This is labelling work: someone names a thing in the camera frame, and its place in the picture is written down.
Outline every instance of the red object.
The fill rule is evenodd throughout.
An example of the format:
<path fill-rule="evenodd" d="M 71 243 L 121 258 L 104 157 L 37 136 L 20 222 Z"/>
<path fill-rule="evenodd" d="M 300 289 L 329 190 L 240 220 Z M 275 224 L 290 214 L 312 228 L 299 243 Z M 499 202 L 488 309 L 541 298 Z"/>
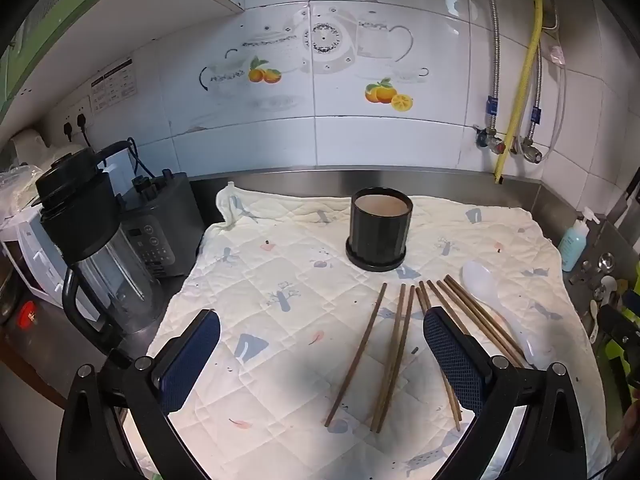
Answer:
<path fill-rule="evenodd" d="M 36 304 L 33 303 L 33 301 L 27 301 L 18 313 L 16 324 L 18 325 L 18 328 L 26 330 L 35 322 L 35 318 Z"/>

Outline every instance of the blue gripper pad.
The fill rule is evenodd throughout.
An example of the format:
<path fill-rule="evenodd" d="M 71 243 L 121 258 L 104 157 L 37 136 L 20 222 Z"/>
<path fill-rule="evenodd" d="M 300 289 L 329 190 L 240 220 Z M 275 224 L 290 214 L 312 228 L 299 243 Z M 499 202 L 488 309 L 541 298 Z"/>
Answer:
<path fill-rule="evenodd" d="M 475 340 L 460 332 L 442 307 L 427 312 L 423 327 L 424 338 L 460 404 L 480 415 L 492 376 L 489 356 L 479 344 L 473 345 Z"/>
<path fill-rule="evenodd" d="M 158 402 L 165 415 L 183 406 L 219 340 L 218 314 L 201 310 L 182 335 L 158 354 L 152 380 L 158 387 Z"/>

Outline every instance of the black cup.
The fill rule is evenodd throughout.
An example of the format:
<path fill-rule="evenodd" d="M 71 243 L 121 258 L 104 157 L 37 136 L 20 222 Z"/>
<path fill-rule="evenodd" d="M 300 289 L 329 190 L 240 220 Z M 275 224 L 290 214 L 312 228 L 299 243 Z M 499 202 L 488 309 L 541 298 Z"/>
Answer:
<path fill-rule="evenodd" d="M 413 209 L 407 195 L 387 187 L 369 187 L 353 195 L 346 244 L 351 263 L 373 272 L 398 267 L 406 256 Z"/>

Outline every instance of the pink leaf print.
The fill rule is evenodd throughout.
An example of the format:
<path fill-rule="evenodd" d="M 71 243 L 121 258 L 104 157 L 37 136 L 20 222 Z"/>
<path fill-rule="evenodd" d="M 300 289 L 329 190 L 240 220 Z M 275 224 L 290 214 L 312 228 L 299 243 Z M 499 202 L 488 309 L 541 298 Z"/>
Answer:
<path fill-rule="evenodd" d="M 248 430 L 250 427 L 252 427 L 252 423 L 245 422 L 244 420 L 231 420 L 231 419 L 229 419 L 229 421 L 232 422 L 233 424 L 235 424 L 241 430 Z"/>
<path fill-rule="evenodd" d="M 309 343 L 309 345 L 312 345 L 313 343 L 320 341 L 323 337 L 324 337 L 324 330 L 318 330 L 314 334 L 313 339 L 311 340 L 311 343 Z"/>

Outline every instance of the blue tag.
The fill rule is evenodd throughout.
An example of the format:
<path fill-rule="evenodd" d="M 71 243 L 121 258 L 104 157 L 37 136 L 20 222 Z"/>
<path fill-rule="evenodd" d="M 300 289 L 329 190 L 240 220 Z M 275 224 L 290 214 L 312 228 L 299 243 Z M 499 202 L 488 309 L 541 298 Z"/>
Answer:
<path fill-rule="evenodd" d="M 531 122 L 540 124 L 540 115 L 542 115 L 542 110 L 534 106 L 531 109 Z"/>
<path fill-rule="evenodd" d="M 498 114 L 498 99 L 491 95 L 486 98 L 486 113 L 492 116 Z"/>

